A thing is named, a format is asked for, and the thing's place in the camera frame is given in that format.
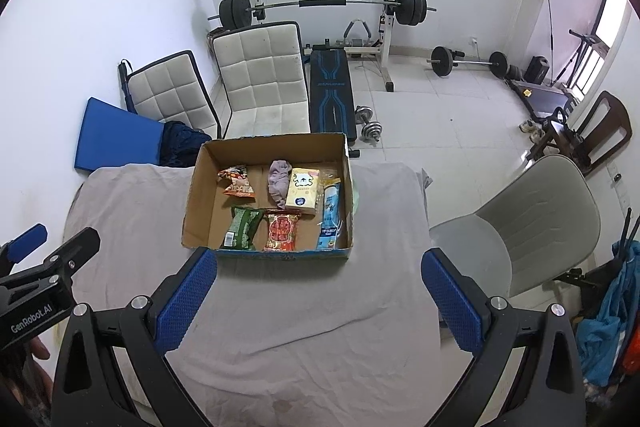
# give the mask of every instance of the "cardboard box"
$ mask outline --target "cardboard box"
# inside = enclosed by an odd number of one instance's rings
[[[256,251],[220,248],[231,225],[233,205],[253,208],[276,208],[268,190],[269,167],[274,160],[286,160],[292,167],[308,169],[334,168],[341,178],[340,215],[344,231],[337,250],[316,250],[322,204],[315,216],[302,215],[298,220],[296,251],[264,252],[268,224],[260,222],[254,236]],[[252,198],[224,194],[228,180],[218,172],[235,165],[247,165],[249,182],[255,191]],[[182,245],[187,248],[207,247],[222,257],[251,259],[327,259],[347,258],[353,246],[353,185],[349,155],[344,134],[284,134],[255,136],[233,140],[213,140],[204,144],[191,179],[187,210],[182,223]]]

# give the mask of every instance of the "black weight plate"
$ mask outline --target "black weight plate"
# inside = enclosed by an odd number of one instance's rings
[[[234,22],[234,14],[231,7],[232,0],[220,1],[218,7],[218,14],[220,15],[220,23],[225,30],[235,30],[236,23]]]
[[[497,78],[503,79],[507,73],[509,73],[509,63],[507,62],[507,56],[502,52],[493,52],[489,57],[489,70]]]
[[[509,71],[507,71],[507,74],[504,77],[507,80],[516,80],[517,74],[518,74],[518,68],[517,66],[514,66],[512,64],[511,66],[509,66]]]
[[[422,17],[423,10],[424,4],[422,0],[414,0],[414,15],[411,17],[409,26],[417,26],[418,22],[420,22],[420,17]]]
[[[422,10],[422,15],[420,15],[420,20],[418,23],[424,22],[427,18],[427,0],[422,0],[422,4],[424,5],[424,9]]]
[[[251,8],[251,0],[232,0],[231,7],[234,13],[236,28],[251,26],[251,11],[247,11]]]
[[[439,60],[439,62],[431,64],[433,73],[438,76],[447,76],[451,73],[451,70],[453,69],[453,57],[451,56],[451,51],[448,49],[438,46],[431,53],[431,60]]]
[[[396,20],[398,24],[409,25],[414,16],[415,0],[396,0],[400,6],[396,6]]]

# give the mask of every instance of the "dark blue cloth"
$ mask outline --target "dark blue cloth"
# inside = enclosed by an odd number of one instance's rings
[[[614,255],[618,244],[612,246]],[[628,259],[602,300],[594,319],[584,319],[578,325],[575,340],[585,380],[600,387],[609,384],[616,363],[616,354],[628,343],[632,334],[638,296],[640,294],[640,243],[631,243]]]
[[[200,146],[211,137],[200,129],[192,129],[178,121],[164,124],[160,145],[161,167],[193,167]]]

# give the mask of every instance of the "folding chair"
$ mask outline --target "folding chair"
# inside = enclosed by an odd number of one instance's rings
[[[165,123],[181,121],[222,138],[222,126],[204,87],[193,53],[178,52],[127,73],[128,60],[118,66],[127,110]]]
[[[309,133],[309,97],[295,22],[249,26],[213,36],[229,120],[223,137]]]

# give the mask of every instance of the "bed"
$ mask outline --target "bed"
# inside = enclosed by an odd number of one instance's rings
[[[100,252],[74,276],[78,302],[151,295],[181,247],[192,169],[102,168],[79,189],[65,238],[91,226]],[[218,260],[182,344],[167,354],[213,425],[424,425],[441,400],[438,312],[420,278],[430,248],[424,187],[404,164],[353,165],[347,261]],[[147,404],[123,350],[134,400]]]

